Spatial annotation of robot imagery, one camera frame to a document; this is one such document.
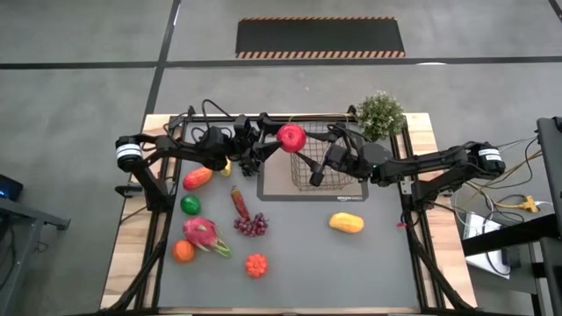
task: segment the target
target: wooden tabletop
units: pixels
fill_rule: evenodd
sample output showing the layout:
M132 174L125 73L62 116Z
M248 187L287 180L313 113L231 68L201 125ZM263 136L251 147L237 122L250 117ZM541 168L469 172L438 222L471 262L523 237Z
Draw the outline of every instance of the wooden tabletop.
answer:
M437 151L437 144L431 121L427 113L407 113L407 123L410 132L410 139L414 154L426 154ZM169 122L169 114L148 115L143 126L143 132L152 135L165 134L162 126ZM404 157L404 144L399 138L400 155ZM171 176L175 162L173 159L169 162L168 175ZM160 170L160 164L157 162L151 169L155 174ZM441 171L431 172L420 175L421 180L430 180L438 176ZM437 202L443 205L450 205L448 198L440 197ZM122 217L127 216L139 210L145 205L144 197L128 198L123 207ZM436 254L436 262L439 269L443 272L447 280L458 294L470 305L476 306L476 298L472 289L471 279L466 267L465 255L463 253L461 240L458 235L455 215L452 212L441 208L434 208L427 211L429 231L433 241L433 247ZM121 296L127 286L133 281L139 272L142 264L142 256L145 250L145 243L148 235L148 225L150 222L150 212L142 211L124 222L120 227L113 249L113 256L107 280L105 283L104 294L101 300L100 308L111 306ZM160 238L161 227L156 234L156 240ZM147 294L145 305L149 305L152 300L152 292L154 289L155 279L154 268L148 277ZM429 306L435 306L435 298L429 272L422 269L423 279L428 294ZM353 308L353 309L313 309L309 311L278 311L264 309L206 309L206 308L182 308L182 309L162 309L161 312L169 313L204 313L204 312L346 312L346 313L382 313L382 312L418 312L411 308L392 308L381 310L381 308Z

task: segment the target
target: lime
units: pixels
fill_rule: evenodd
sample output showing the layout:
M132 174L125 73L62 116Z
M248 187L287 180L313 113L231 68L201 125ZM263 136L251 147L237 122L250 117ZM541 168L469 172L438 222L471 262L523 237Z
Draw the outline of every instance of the lime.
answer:
M182 211L187 215L197 215L201 212L201 202L192 194L182 197L180 205L182 206Z

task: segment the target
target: dragon fruit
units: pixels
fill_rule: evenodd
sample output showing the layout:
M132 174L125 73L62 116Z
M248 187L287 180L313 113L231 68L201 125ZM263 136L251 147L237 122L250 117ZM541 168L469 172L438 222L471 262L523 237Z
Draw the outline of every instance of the dragon fruit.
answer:
M201 250L212 248L225 257L230 256L230 248L220 238L219 228L209 219L196 217L187 219L184 223L185 239Z

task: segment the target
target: potted plant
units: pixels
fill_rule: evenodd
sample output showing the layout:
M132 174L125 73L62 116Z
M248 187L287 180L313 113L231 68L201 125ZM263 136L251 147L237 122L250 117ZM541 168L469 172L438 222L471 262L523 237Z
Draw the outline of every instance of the potted plant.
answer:
M371 141L384 140L402 131L406 117L396 99L384 91L366 97L357 106L357 122Z

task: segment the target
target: metal basket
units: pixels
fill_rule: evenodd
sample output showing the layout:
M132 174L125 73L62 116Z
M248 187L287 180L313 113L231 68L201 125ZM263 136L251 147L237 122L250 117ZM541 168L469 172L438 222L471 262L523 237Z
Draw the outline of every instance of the metal basket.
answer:
M326 125L329 123L330 122L302 122L297 124L304 128L307 132L325 133L328 131ZM342 139L339 139L335 144L345 147ZM324 159L324 154L326 153L329 145L330 144L326 141L306 138L306 144L299 152L317 162L321 162ZM330 167L326 167L324 169L324 179L322 180L321 185L319 187L315 187L308 183L311 175L312 171L310 171L310 167L308 167L308 165L297 155L291 154L292 183L299 188L299 190L341 190L346 185L356 181L356 179L351 176L333 171Z

